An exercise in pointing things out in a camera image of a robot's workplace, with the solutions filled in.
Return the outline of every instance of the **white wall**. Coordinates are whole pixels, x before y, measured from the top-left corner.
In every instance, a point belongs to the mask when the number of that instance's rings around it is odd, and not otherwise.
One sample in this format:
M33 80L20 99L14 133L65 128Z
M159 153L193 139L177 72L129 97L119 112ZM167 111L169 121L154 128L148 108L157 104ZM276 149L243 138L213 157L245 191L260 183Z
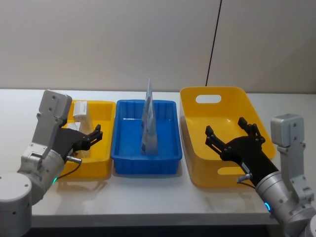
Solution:
M219 0L2 0L0 87L205 85Z
M223 0L208 85L316 92L315 0Z

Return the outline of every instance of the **package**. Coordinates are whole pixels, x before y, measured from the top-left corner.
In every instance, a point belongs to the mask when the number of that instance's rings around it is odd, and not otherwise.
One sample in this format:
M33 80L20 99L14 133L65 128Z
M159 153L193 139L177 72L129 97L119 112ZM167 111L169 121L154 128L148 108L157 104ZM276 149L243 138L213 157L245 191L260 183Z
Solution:
M76 101L74 107L74 120L80 122L81 132L90 134L94 131L88 103L86 101Z
M152 98L149 100L148 114L144 124L141 152L151 156L158 154L156 115Z
M82 126L81 126L80 122L71 122L67 125L67 128L82 132ZM88 151L76 151L75 154L73 154L73 156L76 158L89 158L90 150L88 150Z
M144 127L145 127L145 123L148 116L149 103L152 99L153 99L153 89L152 89L152 84L150 83L150 79L148 79L148 86L147 86L146 98L145 98L143 115L142 115L142 126L141 126L142 134L144 132Z

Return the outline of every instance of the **gray robot arm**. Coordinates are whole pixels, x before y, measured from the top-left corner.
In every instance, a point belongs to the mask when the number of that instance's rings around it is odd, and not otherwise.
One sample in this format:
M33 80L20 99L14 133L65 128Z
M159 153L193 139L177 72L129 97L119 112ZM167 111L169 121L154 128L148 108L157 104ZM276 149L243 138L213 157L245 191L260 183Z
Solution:
M89 150L102 139L101 126L83 134L62 128L67 123L70 96L46 90L32 142L17 173L0 174L0 236L19 237L31 227L32 205L38 203L67 161L81 164L72 152Z
M263 153L265 139L256 124L244 118L239 126L248 136L224 143L206 127L206 145L222 160L236 162L245 172L239 181L249 179L268 211L291 237L316 237L316 211L311 202L314 193L304 175L304 121L297 115L283 115L271 121L273 143L281 154L281 172Z

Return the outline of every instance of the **blue led light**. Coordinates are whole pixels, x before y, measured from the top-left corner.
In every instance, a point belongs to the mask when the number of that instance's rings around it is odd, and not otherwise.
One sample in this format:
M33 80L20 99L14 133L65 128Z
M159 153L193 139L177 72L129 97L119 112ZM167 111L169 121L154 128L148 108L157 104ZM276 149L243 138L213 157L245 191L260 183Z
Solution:
M267 210L268 210L269 212L271 212L271 207L270 207L270 205L269 205L267 202L265 202L265 206L267 207Z

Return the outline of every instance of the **basket handle hole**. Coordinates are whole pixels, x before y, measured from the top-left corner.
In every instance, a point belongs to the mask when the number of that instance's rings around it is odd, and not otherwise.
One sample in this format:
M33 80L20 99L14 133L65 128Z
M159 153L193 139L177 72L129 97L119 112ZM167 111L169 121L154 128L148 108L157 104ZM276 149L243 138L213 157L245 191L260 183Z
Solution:
M244 175L244 172L240 167L222 167L218 169L219 175Z
M221 102L222 97L220 95L198 95L196 102L199 104L217 104Z

